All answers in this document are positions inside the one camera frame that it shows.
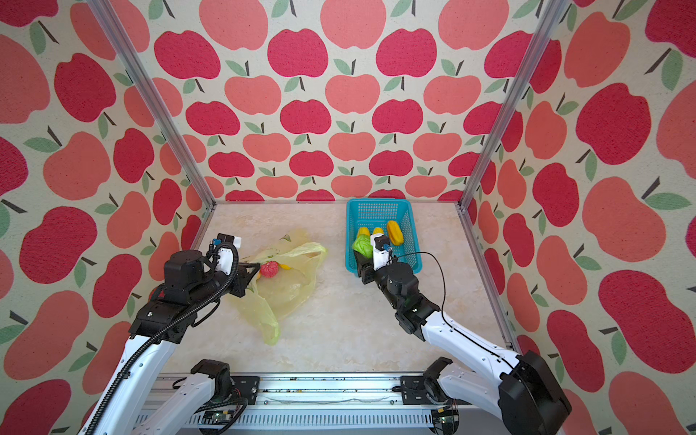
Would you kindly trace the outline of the red toy apple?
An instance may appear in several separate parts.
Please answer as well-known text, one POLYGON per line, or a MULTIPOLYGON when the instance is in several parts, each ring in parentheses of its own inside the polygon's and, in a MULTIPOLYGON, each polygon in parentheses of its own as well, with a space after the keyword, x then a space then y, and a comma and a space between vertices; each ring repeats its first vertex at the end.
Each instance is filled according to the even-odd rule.
POLYGON ((281 267, 276 261, 268 261, 261 265, 260 273, 262 277, 273 278, 279 273, 280 269, 281 267))

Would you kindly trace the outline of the green toy fruit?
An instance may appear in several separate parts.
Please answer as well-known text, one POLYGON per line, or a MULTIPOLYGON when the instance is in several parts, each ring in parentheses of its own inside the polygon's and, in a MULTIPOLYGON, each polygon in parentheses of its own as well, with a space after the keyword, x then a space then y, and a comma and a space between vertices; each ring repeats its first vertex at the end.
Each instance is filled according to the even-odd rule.
POLYGON ((369 234, 359 234, 353 241, 353 251, 365 258, 372 259, 373 246, 371 236, 369 234))

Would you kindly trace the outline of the yellow plastic bag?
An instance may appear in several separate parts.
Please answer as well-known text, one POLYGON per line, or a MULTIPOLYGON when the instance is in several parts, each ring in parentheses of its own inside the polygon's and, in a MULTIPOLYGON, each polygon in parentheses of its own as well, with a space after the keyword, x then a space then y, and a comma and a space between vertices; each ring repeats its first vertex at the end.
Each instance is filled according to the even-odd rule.
POLYGON ((231 305, 244 321, 259 331, 265 344, 277 344, 281 337, 280 321, 313 295, 317 272, 326 257, 327 249, 310 239, 305 229, 287 232, 273 245, 243 260, 261 265, 275 261, 292 269, 281 268, 273 278, 262 277, 259 272, 246 290, 246 295, 235 298, 231 305))

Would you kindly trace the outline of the orange yellow toy fruit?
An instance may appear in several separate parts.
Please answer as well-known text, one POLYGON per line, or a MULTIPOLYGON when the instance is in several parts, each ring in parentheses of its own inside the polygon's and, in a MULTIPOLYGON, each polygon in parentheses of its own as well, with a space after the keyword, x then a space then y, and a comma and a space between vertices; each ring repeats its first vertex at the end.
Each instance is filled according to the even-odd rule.
POLYGON ((392 246, 402 246, 404 243, 404 235, 402 233, 401 227, 395 220, 390 220, 387 222, 387 236, 391 240, 392 246))

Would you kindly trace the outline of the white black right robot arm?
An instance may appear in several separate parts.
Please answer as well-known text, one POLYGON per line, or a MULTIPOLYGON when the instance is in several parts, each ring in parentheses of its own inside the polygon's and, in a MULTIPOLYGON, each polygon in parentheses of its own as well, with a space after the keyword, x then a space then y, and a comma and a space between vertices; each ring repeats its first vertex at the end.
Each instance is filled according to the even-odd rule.
POLYGON ((376 284, 409 335, 449 353, 424 373, 435 402, 464 401, 499 418, 511 434, 556 434, 572 405, 537 353, 504 349, 451 319, 420 292, 407 263, 355 254, 357 275, 376 284))

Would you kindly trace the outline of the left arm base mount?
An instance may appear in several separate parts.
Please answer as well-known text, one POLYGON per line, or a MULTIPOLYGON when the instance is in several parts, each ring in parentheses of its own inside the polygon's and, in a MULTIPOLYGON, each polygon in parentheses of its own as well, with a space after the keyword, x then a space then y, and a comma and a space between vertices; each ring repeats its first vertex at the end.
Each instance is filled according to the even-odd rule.
POLYGON ((213 382, 213 393, 203 402, 202 408, 212 405, 229 406, 246 399, 254 405, 257 400, 260 377, 239 375, 230 371, 229 364, 211 359, 202 359, 190 369, 191 375, 202 374, 213 382))

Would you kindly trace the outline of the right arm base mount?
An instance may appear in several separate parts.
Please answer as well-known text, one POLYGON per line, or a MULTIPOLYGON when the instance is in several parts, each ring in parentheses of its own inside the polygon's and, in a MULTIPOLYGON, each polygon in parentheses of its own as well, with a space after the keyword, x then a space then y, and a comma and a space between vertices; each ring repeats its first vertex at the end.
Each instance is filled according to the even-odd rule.
POLYGON ((463 399, 449 397, 438 382, 446 369, 453 368, 460 369, 460 366, 453 364, 453 360, 448 357, 441 356, 421 374, 402 375, 391 391, 400 393, 404 405, 453 406, 455 402, 469 405, 463 399))

